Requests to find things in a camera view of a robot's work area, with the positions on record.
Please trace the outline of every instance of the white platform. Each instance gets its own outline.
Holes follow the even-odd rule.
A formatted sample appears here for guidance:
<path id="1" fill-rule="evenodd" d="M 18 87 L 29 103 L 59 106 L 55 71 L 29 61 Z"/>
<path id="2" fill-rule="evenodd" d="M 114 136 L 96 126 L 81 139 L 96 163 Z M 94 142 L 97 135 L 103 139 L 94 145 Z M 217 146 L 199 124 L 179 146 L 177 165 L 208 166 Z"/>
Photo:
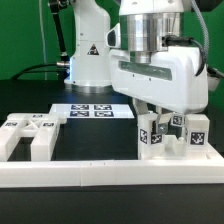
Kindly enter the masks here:
<path id="1" fill-rule="evenodd" d="M 224 159 L 2 162 L 0 188 L 224 183 Z"/>

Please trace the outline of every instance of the black table surface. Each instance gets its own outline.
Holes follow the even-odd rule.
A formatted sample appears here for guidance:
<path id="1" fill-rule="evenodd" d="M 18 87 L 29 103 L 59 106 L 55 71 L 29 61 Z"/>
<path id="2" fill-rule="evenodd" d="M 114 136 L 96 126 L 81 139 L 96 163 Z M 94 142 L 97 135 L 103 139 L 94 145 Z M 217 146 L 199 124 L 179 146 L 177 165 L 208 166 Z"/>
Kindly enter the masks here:
<path id="1" fill-rule="evenodd" d="M 57 81 L 0 81 L 0 123 L 10 113 L 48 113 L 54 103 L 131 106 L 131 99 L 118 93 L 76 94 Z M 29 140 L 23 141 L 10 161 L 30 160 Z M 136 158 L 136 119 L 73 119 L 61 128 L 52 160 Z M 224 185 L 0 189 L 0 220 L 4 224 L 222 224 Z"/>

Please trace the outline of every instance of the warning label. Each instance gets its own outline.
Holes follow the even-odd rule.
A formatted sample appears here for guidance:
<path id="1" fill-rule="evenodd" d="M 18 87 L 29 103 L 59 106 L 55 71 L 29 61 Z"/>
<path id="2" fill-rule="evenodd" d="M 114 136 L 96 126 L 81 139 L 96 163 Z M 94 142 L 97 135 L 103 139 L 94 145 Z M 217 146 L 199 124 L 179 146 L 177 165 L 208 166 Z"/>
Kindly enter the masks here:
<path id="1" fill-rule="evenodd" d="M 93 46 L 89 50 L 88 55 L 99 55 L 99 52 L 98 52 L 95 44 L 93 44 Z"/>

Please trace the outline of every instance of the marker sticker on cube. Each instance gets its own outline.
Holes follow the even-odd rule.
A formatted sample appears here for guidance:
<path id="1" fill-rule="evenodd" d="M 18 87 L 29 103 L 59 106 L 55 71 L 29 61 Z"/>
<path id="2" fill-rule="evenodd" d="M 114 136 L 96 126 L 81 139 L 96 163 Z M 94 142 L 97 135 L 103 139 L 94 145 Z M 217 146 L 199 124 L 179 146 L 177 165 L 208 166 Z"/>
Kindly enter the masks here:
<path id="1" fill-rule="evenodd" d="M 151 145 L 161 144 L 163 142 L 163 136 L 155 133 L 151 133 Z"/>
<path id="2" fill-rule="evenodd" d="M 148 134 L 147 131 L 144 131 L 140 129 L 140 141 L 145 143 L 146 145 L 148 144 Z"/>
<path id="3" fill-rule="evenodd" d="M 44 115 L 43 114 L 34 114 L 33 118 L 42 118 Z"/>
<path id="4" fill-rule="evenodd" d="M 185 116 L 174 114 L 171 118 L 171 125 L 175 127 L 183 127 L 185 123 Z"/>
<path id="5" fill-rule="evenodd" d="M 17 126 L 17 122 L 7 122 L 6 124 L 5 124 L 5 126 L 6 127 L 10 127 L 10 128 L 12 128 L 12 127 L 16 127 Z"/>
<path id="6" fill-rule="evenodd" d="M 206 143 L 205 132 L 191 132 L 190 133 L 190 145 L 192 146 L 204 146 Z"/>
<path id="7" fill-rule="evenodd" d="M 44 127 L 54 127 L 54 123 L 44 123 Z"/>

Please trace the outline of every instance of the robot end effector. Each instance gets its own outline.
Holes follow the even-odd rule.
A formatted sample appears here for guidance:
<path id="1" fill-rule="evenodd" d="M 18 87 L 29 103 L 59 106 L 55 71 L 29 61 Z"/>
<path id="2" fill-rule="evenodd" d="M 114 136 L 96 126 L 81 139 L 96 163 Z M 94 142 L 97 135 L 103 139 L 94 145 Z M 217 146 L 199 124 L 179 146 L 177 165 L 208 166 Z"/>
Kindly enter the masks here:
<path id="1" fill-rule="evenodd" d="M 107 35 L 115 91 L 180 114 L 204 110 L 207 55 L 181 37 L 185 7 L 182 0 L 122 1 L 120 23 Z"/>

